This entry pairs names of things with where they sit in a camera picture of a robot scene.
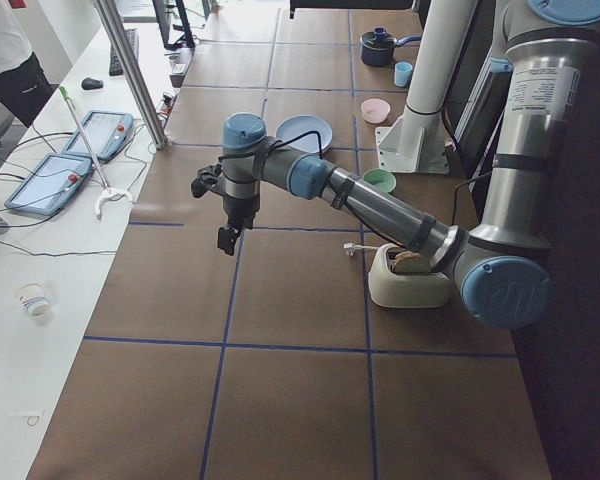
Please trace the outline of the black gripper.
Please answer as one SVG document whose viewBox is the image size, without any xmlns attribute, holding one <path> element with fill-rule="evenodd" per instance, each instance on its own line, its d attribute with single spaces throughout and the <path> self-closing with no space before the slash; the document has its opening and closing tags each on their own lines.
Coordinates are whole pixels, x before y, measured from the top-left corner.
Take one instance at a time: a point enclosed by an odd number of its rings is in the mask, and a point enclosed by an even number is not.
<svg viewBox="0 0 600 480">
<path fill-rule="evenodd" d="M 235 254 L 236 244 L 243 229 L 252 229 L 257 212 L 260 209 L 260 195 L 249 198 L 225 196 L 223 209 L 227 214 L 227 225 L 221 226 L 217 233 L 217 248 L 226 255 Z"/>
</svg>

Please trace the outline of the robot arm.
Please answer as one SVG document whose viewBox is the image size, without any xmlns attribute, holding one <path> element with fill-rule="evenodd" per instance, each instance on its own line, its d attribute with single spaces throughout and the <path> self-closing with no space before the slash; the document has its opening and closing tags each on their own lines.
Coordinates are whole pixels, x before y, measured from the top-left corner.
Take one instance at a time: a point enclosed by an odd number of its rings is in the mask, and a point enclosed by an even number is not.
<svg viewBox="0 0 600 480">
<path fill-rule="evenodd" d="M 600 45 L 600 1 L 500 1 L 485 65 L 511 76 L 483 217 L 472 229 L 451 218 L 440 112 L 476 9 L 431 4 L 403 114 L 376 131 L 378 163 L 398 175 L 396 194 L 268 135 L 263 120 L 237 113 L 223 126 L 218 162 L 191 189 L 223 200 L 220 249 L 232 253 L 253 225 L 260 187 L 319 198 L 384 239 L 368 277 L 386 308 L 434 308 L 458 296 L 482 323 L 518 329 L 550 304 L 549 246 L 542 217 L 582 69 Z"/>
</svg>

